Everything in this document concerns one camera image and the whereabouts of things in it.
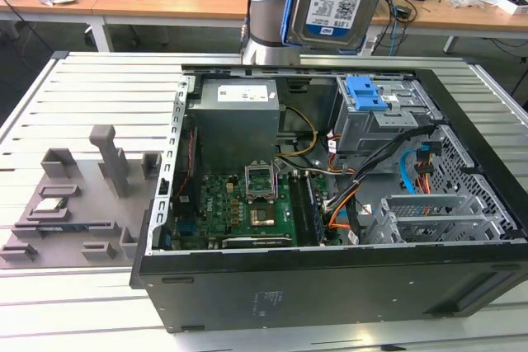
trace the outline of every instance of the blue drive bay latch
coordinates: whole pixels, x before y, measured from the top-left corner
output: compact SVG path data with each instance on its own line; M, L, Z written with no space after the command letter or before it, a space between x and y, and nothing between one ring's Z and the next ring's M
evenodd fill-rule
M380 97L380 89L367 76L346 76L346 91L358 110L385 111L388 108Z

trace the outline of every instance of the power connector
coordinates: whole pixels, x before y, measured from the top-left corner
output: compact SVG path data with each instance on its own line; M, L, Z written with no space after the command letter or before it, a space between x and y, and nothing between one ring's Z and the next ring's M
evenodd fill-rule
M411 16L411 12L412 10L409 7L394 6L394 13L396 14L396 18L408 20Z

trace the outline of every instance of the slotted aluminum surface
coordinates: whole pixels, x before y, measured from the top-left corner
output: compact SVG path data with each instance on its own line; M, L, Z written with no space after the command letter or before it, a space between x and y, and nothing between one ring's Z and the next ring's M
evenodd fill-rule
M69 147L76 158L99 158L87 137L93 124L112 123L116 145L125 149L128 158L144 150L159 150L165 144L180 64L236 64L238 60L237 55L226 54L71 53L65 60L50 61L0 129L0 244L7 240L8 228L18 220L42 177L40 159L47 148ZM491 95L504 101L497 94L500 87L490 88L493 83L485 83L461 59L309 56L303 63L432 68L450 92L471 95L465 99L474 97L478 103L482 95L486 103L497 103L489 102ZM506 105L504 109L469 116L488 139L524 137L519 116ZM495 149L507 163L526 167L528 148L499 145ZM527 179L518 177L528 188ZM172 336L164 330L147 294L129 288L129 277L130 268L1 271L0 350L93 351L116 345L127 351L176 352L372 350L372 345L420 351L528 349L526 283L463 319L380 319L343 326Z

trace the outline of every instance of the motherboard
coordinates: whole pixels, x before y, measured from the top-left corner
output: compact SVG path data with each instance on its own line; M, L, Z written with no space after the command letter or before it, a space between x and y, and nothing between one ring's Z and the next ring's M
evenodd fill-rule
M303 181L309 181L309 190ZM175 219L173 249L307 246L323 240L321 211L328 189L322 175L210 174L203 176L200 190L198 215ZM273 191L273 196L255 197L256 191Z

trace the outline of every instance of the floor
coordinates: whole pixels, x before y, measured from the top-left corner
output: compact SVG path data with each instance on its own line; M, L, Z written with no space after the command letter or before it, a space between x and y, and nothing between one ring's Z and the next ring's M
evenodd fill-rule
M27 26L18 23L20 38L16 41L0 37L0 124L9 116L38 72L50 57L50 52L40 43ZM37 33L54 49L70 51L95 51L84 42L84 25L41 22ZM155 26L139 26L137 31L141 43L134 47L132 35L127 26L113 26L111 33L115 51L179 52L179 53L237 53L239 30L227 28L170 27L170 43L161 45L159 29ZM398 55L406 56L447 56L442 48L446 37L412 36L401 45ZM521 63L521 57L528 56L528 45L522 41L503 40L513 46L501 45L510 54L501 51L491 40L460 39L451 56L463 57L472 63L479 63L507 91L511 91L528 63ZM387 55L387 48L379 47L376 55ZM528 78L516 92L515 98L521 103L528 100Z

